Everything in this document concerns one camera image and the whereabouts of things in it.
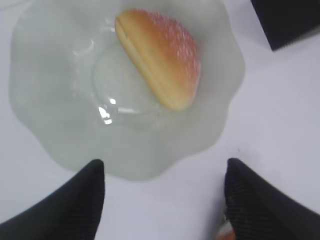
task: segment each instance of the frosted glass plate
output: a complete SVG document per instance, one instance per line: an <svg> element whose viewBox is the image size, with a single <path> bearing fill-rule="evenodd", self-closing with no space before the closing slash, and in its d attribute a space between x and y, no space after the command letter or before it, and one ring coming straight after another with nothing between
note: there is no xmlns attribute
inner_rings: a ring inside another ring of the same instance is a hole
<svg viewBox="0 0 320 240"><path fill-rule="evenodd" d="M195 37L202 73L187 110L162 107L120 46L114 19L128 7L172 16ZM39 0L13 32L9 97L63 167L102 159L109 174L146 180L217 141L244 71L220 0Z"/></svg>

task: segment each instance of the plate center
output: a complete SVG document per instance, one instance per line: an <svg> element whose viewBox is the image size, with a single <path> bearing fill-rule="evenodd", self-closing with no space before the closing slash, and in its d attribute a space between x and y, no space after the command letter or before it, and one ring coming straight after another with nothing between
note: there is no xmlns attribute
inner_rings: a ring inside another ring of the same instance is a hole
<svg viewBox="0 0 320 240"><path fill-rule="evenodd" d="M100 103L121 115L151 114L159 103L118 41L98 56L92 72Z"/></svg>

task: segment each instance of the halved bun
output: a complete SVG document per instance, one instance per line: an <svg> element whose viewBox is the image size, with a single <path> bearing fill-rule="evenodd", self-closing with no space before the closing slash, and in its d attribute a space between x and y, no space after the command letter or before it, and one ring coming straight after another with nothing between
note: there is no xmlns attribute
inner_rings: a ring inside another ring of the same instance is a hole
<svg viewBox="0 0 320 240"><path fill-rule="evenodd" d="M115 22L116 35L155 96L172 110L194 100L201 64L190 33L157 12L130 9Z"/></svg>

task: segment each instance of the bread bun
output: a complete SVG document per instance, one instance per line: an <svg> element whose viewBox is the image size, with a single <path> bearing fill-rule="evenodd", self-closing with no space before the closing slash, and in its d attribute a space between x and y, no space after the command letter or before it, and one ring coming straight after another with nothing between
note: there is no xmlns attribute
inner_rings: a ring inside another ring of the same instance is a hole
<svg viewBox="0 0 320 240"><path fill-rule="evenodd" d="M176 20L130 9L115 21L116 35L159 101L182 110L194 100L201 64L195 41Z"/></svg>

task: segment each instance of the white table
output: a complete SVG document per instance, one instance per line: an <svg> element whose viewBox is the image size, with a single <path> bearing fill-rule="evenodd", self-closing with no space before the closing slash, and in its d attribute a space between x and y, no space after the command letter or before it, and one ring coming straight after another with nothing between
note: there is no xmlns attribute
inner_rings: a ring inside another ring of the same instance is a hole
<svg viewBox="0 0 320 240"><path fill-rule="evenodd" d="M28 3L3 7L16 2L0 2L0 222L75 174L50 160L9 106L11 33ZM273 53L250 1L224 2L246 74L222 136L152 181L108 176L97 240L203 240L220 217L230 157L320 213L320 35Z"/></svg>

